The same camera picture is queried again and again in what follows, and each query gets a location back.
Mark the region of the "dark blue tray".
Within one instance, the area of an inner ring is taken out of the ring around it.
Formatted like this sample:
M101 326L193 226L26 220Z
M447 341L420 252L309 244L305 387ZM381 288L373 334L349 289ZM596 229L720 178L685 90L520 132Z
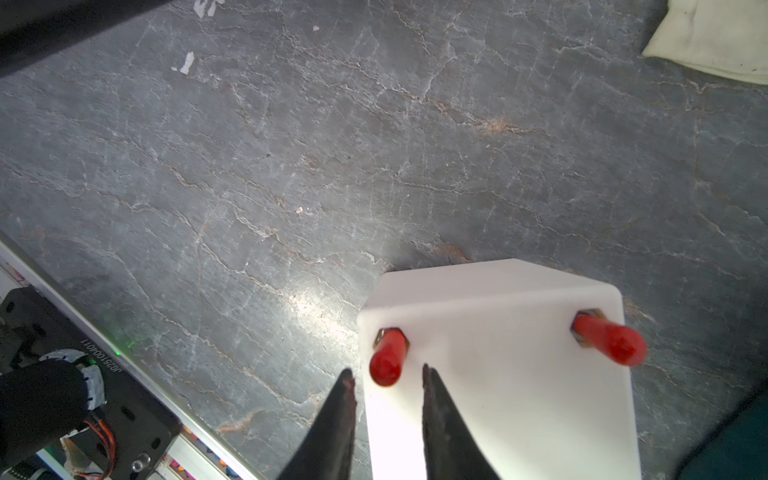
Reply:
M677 479L767 478L767 383L683 461Z

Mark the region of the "red sleeve on box screw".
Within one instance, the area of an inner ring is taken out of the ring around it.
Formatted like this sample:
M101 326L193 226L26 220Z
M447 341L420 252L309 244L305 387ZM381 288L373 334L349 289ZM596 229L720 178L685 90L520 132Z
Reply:
M382 329L374 340L369 374L381 387L395 385L402 374L409 341L399 328Z

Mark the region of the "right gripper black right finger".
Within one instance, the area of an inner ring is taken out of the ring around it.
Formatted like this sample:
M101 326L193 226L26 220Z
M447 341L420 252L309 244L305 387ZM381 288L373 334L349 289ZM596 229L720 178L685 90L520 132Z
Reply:
M499 479L438 371L423 365L422 437L428 479Z

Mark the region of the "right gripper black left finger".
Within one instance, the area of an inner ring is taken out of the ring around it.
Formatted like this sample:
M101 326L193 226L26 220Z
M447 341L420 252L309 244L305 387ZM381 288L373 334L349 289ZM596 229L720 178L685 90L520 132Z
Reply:
M356 429L355 379L345 368L279 479L349 479Z

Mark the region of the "white metal box with screws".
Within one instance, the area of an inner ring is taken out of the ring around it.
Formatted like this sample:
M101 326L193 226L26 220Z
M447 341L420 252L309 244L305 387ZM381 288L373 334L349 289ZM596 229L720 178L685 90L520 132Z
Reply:
M571 331L579 312L622 323L613 285L517 259L384 274L357 317L368 364L383 329L410 348L400 379L364 391L372 475L422 479L424 366L435 368L503 479L638 479L630 370Z

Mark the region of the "white work glove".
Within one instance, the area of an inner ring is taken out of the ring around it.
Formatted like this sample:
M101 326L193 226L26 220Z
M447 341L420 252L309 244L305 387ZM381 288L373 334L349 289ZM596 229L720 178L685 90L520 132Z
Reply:
M642 51L710 75L767 83L767 3L760 0L669 0Z

